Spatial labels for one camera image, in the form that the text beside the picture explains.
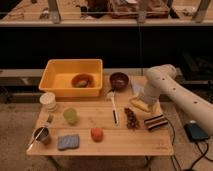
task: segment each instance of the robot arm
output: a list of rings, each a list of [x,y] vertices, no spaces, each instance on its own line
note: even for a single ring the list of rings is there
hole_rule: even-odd
[[[174,66],[162,65],[149,68],[145,76],[148,81],[140,92],[141,100],[153,105],[160,94],[164,93],[193,118],[206,133],[213,135],[213,105],[175,82]]]

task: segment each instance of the paper cup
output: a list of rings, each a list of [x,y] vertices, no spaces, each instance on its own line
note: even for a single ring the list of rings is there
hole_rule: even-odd
[[[40,103],[47,111],[54,111],[56,109],[55,94],[52,92],[44,93],[40,97]]]

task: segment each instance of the floor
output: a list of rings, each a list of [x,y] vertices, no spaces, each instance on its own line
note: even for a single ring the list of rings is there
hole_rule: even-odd
[[[176,138],[174,142],[175,155],[182,169],[190,167],[200,156],[193,143],[190,143],[182,127],[183,112],[171,102],[161,103],[165,116],[172,122]],[[0,104],[0,170],[4,171],[55,171],[52,163],[43,156],[27,156],[26,146],[29,142],[34,124],[40,111],[40,104],[11,103]],[[208,157],[213,159],[213,139],[209,140]],[[170,157],[154,157],[144,168],[144,157],[56,157],[66,170],[91,171],[173,171]],[[202,159],[194,169],[196,171],[211,171],[213,164]]]

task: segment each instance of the table leg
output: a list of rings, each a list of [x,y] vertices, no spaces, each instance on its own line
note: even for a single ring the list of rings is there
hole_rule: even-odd
[[[56,170],[60,170],[62,168],[60,166],[60,164],[58,164],[58,162],[54,159],[54,157],[52,157],[52,156],[46,156],[46,158],[54,165],[54,167],[56,168]]]

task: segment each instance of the plastic bin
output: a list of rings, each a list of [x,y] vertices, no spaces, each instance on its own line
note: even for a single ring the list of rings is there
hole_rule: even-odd
[[[93,77],[93,87],[76,88],[72,79],[79,74]],[[53,92],[56,97],[96,97],[103,86],[101,59],[49,60],[42,75],[39,90]]]

